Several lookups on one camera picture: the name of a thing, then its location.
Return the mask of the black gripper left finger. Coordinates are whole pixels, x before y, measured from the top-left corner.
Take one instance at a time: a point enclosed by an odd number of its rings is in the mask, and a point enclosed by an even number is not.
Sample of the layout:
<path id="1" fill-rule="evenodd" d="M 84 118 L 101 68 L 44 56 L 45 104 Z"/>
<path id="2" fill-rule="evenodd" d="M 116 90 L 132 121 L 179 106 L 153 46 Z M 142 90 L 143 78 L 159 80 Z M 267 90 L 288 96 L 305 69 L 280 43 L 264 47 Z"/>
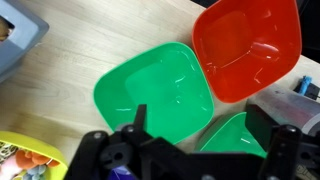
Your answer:
<path id="1" fill-rule="evenodd" d="M 137 108 L 135 119 L 134 119 L 134 127 L 136 130 L 142 131 L 144 129 L 146 115 L 147 115 L 147 105 L 140 104 Z"/>

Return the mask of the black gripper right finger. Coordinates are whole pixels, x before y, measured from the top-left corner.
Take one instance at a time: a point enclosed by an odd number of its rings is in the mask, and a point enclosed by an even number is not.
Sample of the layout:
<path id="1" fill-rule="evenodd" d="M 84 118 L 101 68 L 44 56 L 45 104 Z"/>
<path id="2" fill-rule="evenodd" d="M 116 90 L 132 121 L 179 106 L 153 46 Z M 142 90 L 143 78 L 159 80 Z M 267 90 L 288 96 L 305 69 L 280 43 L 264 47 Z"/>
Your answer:
<path id="1" fill-rule="evenodd" d="M 279 124 L 258 105 L 246 106 L 245 126 L 264 151 L 269 149 Z"/>

